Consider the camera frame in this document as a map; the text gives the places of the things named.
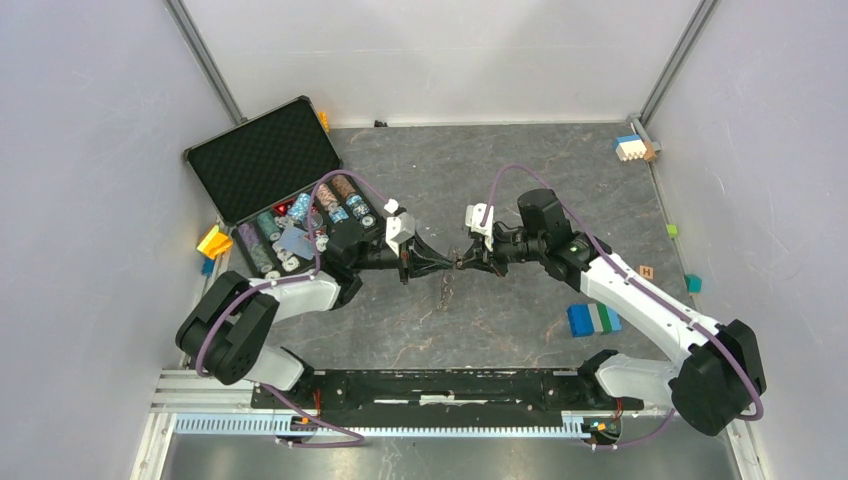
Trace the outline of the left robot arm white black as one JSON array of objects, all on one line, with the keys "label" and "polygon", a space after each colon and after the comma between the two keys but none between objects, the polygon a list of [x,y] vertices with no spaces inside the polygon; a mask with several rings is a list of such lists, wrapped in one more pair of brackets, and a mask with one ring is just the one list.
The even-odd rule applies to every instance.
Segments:
[{"label": "left robot arm white black", "polygon": [[372,233],[355,220],[342,221],[331,228],[319,260],[318,271],[280,279],[221,274],[179,327],[176,346],[203,375],[224,385],[268,384],[288,406],[302,407],[313,397],[314,381],[302,360],[267,344],[273,324],[341,308],[361,288],[363,271],[395,270],[407,283],[455,265],[423,242],[407,213]]}]

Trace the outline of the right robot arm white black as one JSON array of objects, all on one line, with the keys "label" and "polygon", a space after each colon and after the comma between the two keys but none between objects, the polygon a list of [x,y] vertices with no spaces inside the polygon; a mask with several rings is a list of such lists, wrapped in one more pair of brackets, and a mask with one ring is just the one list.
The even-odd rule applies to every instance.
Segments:
[{"label": "right robot arm white black", "polygon": [[638,399],[675,410],[708,436],[734,420],[762,418],[766,379],[751,327],[739,319],[721,323],[647,281],[587,227],[574,228],[553,190],[530,190],[518,207],[522,223],[508,227],[494,220],[490,205],[467,206],[464,223],[472,245],[458,268],[503,277],[512,264],[537,262],[550,277],[623,316],[665,356],[595,355],[577,382],[585,405]]}]

